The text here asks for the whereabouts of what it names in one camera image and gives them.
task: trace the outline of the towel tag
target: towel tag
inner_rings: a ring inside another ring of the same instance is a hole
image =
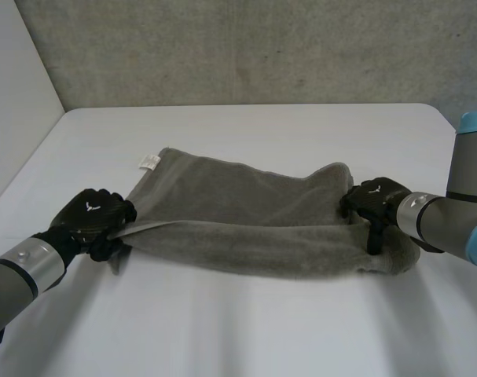
[[[145,169],[154,170],[161,158],[157,155],[145,155],[138,167],[144,167]]]

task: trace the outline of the gray wall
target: gray wall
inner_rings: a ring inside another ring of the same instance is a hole
[[[477,0],[17,0],[67,110],[423,102],[477,109]]]

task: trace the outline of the towel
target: towel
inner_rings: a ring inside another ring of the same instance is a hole
[[[291,178],[172,148],[160,158],[128,197],[137,221],[116,235],[134,251],[228,273],[298,279],[394,275],[420,257],[396,227],[386,229],[381,254],[367,254],[369,223],[339,211],[353,185],[343,163]]]

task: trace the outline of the white table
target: white table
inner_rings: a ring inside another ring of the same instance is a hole
[[[74,110],[0,198],[0,254],[84,188],[127,195],[165,146],[296,177],[343,161],[356,182],[443,194],[453,139],[422,104]],[[423,253],[398,277],[290,281],[81,257],[7,327],[0,375],[477,376],[477,267]]]

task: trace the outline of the silver robot arm segment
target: silver robot arm segment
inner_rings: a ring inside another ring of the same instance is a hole
[[[65,274],[47,242],[28,238],[0,257],[0,331]]]
[[[462,117],[446,197],[413,192],[400,203],[398,227],[477,265],[477,112]]]

